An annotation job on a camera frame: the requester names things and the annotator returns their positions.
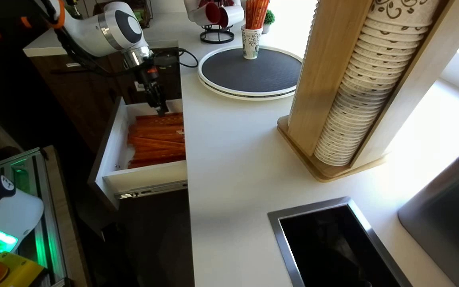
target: dark cabinet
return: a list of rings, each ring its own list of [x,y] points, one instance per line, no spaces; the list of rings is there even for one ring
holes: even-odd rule
[[[32,58],[32,62],[84,144],[95,153],[116,99],[126,94],[121,86],[127,80],[86,70],[68,56]],[[114,70],[110,59],[100,61],[100,66]]]
[[[67,54],[30,58],[30,61],[94,153],[119,97],[126,104],[146,102],[145,93],[135,86],[134,75],[124,72],[119,54],[99,61],[99,67],[110,75],[87,70]],[[154,50],[153,61],[159,75],[159,93],[165,99],[180,99],[178,50]]]

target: sink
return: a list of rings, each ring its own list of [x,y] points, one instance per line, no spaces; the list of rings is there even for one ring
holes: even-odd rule
[[[293,287],[411,286],[350,198],[267,214]]]

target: drawer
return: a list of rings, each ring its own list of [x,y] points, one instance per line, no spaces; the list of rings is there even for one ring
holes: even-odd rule
[[[170,99],[165,104],[169,113],[183,115],[181,99]],[[94,163],[91,184],[114,209],[118,209],[119,200],[150,196],[186,187],[185,160],[129,168],[134,148],[127,144],[127,134],[135,118],[143,115],[156,115],[156,110],[145,102],[126,104],[119,99]]]

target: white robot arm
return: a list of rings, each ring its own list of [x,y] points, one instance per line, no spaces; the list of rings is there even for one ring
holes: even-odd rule
[[[157,113],[167,112],[165,99],[156,88],[156,78],[146,75],[153,67],[153,51],[143,37],[143,30],[124,2],[110,2],[103,11],[86,19],[73,18],[63,7],[63,0],[35,0],[35,3],[48,15],[57,40],[73,61],[81,66],[102,72],[95,59],[121,54],[126,70],[143,85],[146,102],[157,107]]]

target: paper cup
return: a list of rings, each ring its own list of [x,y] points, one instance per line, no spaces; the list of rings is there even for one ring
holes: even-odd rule
[[[344,94],[349,94],[352,97],[357,97],[357,99],[381,102],[384,97],[387,97],[390,94],[392,89],[371,91],[371,89],[365,89],[365,88],[360,88],[355,85],[349,85],[347,82],[341,82],[339,91]]]
[[[395,42],[420,42],[425,38],[425,34],[393,34],[387,30],[379,30],[374,27],[363,26],[363,34],[368,34],[371,37],[384,38],[384,40],[395,40]]]
[[[338,141],[330,133],[323,133],[317,148],[315,158],[330,166],[346,166],[355,155],[360,142]]]
[[[397,26],[428,26],[433,23],[440,0],[385,0],[373,2],[368,18]]]
[[[409,61],[405,61],[405,62],[389,62],[389,61],[381,61],[381,59],[376,59],[376,58],[366,58],[366,56],[361,56],[358,53],[354,53],[352,54],[352,61],[358,61],[358,62],[366,62],[369,66],[376,66],[376,67],[382,67],[382,69],[390,69],[390,70],[395,70],[395,72],[400,72],[401,69],[405,69]]]
[[[384,46],[384,48],[395,48],[395,50],[416,50],[419,48],[420,42],[395,42],[395,40],[384,40],[377,37],[371,37],[366,32],[358,35],[360,40],[368,42],[371,45]]]
[[[346,102],[342,97],[336,99],[333,110],[339,109],[347,118],[354,118],[360,123],[366,123],[379,113],[379,107],[361,107]]]
[[[390,61],[390,62],[405,62],[405,61],[409,61],[412,58],[412,56],[382,54],[382,53],[371,51],[371,50],[366,50],[366,48],[361,48],[361,46],[355,46],[354,53],[363,54],[366,58],[376,58],[376,59],[381,59],[381,61]]]
[[[395,48],[384,48],[377,45],[371,45],[368,42],[358,40],[357,46],[361,46],[365,50],[381,53],[381,54],[389,54],[389,56],[414,56],[417,50],[395,50]]]
[[[381,74],[381,72],[376,72],[376,70],[366,70],[366,69],[361,69],[358,64],[355,62],[349,62],[347,64],[347,70],[354,70],[357,74],[365,74],[371,78],[382,78],[382,80],[389,80],[389,78],[400,78],[401,74]]]
[[[376,112],[376,115],[358,113],[355,109],[339,107],[338,104],[334,104],[334,107],[331,109],[331,113],[334,118],[338,118],[338,121],[341,125],[349,125],[354,128],[369,128],[369,125],[373,123],[373,120],[377,115],[377,112]]]
[[[381,23],[371,18],[366,18],[363,23],[368,27],[382,30],[382,32],[392,32],[392,34],[427,34],[432,26],[398,26],[398,24],[387,24]]]
[[[346,134],[347,137],[358,137],[368,133],[368,129],[360,128],[360,126],[342,125],[336,118],[328,120],[325,125],[325,129],[339,131],[341,134]]]
[[[368,83],[360,80],[358,77],[352,77],[349,74],[344,74],[344,80],[346,83],[360,88],[360,89],[366,89],[366,91],[387,91],[392,89],[395,86],[395,83],[382,83],[382,82],[376,82],[376,83]]]
[[[261,32],[263,32],[263,29],[242,27],[244,59],[256,59],[258,58]]]
[[[317,152],[333,160],[350,156],[355,152],[354,148],[358,147],[361,136],[338,136],[338,133],[325,126]]]
[[[382,107],[390,93],[385,93],[382,96],[369,96],[369,94],[357,94],[357,93],[350,93],[347,88],[339,88],[339,93],[344,94],[346,101],[350,101],[350,102],[360,102],[360,105],[368,105],[368,107]]]
[[[357,78],[363,83],[368,83],[368,85],[392,85],[392,83],[397,83],[400,77],[389,77],[389,78],[377,78],[365,70],[355,70],[352,69],[350,66],[346,67],[346,74],[350,75],[352,78]]]
[[[207,13],[208,13],[208,7],[212,7],[212,10],[215,10],[215,19],[220,19],[221,27],[231,27],[234,24],[242,23],[244,19],[244,10],[240,5],[232,5],[232,7],[220,7],[215,2],[208,2],[207,5]]]
[[[338,96],[338,102],[342,102],[346,105],[352,105],[355,109],[361,109],[361,110],[366,110],[366,112],[376,112],[377,109],[382,109],[382,104],[384,104],[385,97],[382,97],[381,101],[377,99],[366,99],[366,97],[355,97],[355,96],[350,96],[344,91],[339,91],[339,96]]]
[[[382,67],[382,66],[377,66],[377,64],[361,62],[361,61],[354,59],[354,58],[352,58],[350,62],[354,66],[363,69],[363,70],[369,70],[373,74],[382,74],[382,75],[387,75],[387,77],[393,77],[393,75],[398,75],[398,74],[405,72],[405,67]]]

